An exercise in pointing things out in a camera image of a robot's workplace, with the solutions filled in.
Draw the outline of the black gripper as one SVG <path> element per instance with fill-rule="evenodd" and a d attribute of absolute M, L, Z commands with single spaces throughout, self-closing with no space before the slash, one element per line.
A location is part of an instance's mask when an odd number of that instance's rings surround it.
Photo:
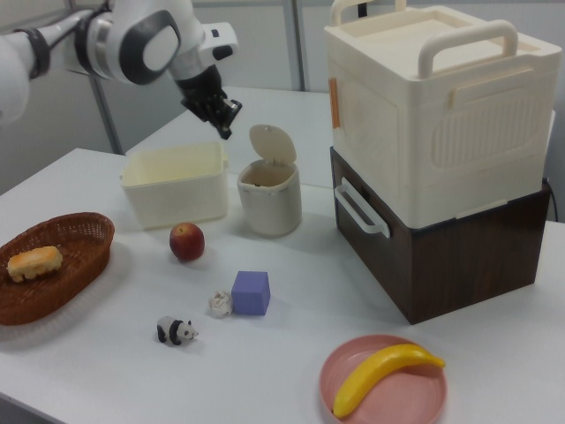
<path fill-rule="evenodd" d="M 183 98 L 181 103 L 200 120 L 209 120 L 223 140 L 231 136 L 230 123 L 242 104 L 226 98 L 221 75 L 215 65 L 189 79 L 176 80 Z"/>

